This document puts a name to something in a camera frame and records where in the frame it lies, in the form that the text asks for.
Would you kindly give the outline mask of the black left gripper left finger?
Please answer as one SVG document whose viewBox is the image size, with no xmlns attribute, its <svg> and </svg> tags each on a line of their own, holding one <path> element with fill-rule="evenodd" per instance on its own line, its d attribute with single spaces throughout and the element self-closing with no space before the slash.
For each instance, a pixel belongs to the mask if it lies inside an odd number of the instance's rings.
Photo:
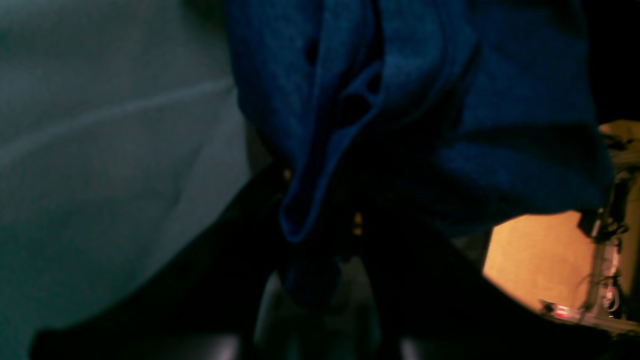
<svg viewBox="0 0 640 360">
<path fill-rule="evenodd" d="M 95 317 L 35 335 L 32 360 L 192 358 L 230 340 L 245 353 L 268 278 L 285 258 L 278 212 L 287 187 L 273 162 L 142 287 Z"/>
</svg>

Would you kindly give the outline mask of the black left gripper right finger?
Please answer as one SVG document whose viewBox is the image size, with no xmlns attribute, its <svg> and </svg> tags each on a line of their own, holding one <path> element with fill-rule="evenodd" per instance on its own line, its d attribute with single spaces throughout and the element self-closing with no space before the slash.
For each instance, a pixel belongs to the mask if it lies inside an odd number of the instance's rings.
<svg viewBox="0 0 640 360">
<path fill-rule="evenodd" d="M 381 322 L 378 360 L 608 360 L 606 331 L 535 314 L 487 280 L 426 219 L 352 215 Z"/>
</svg>

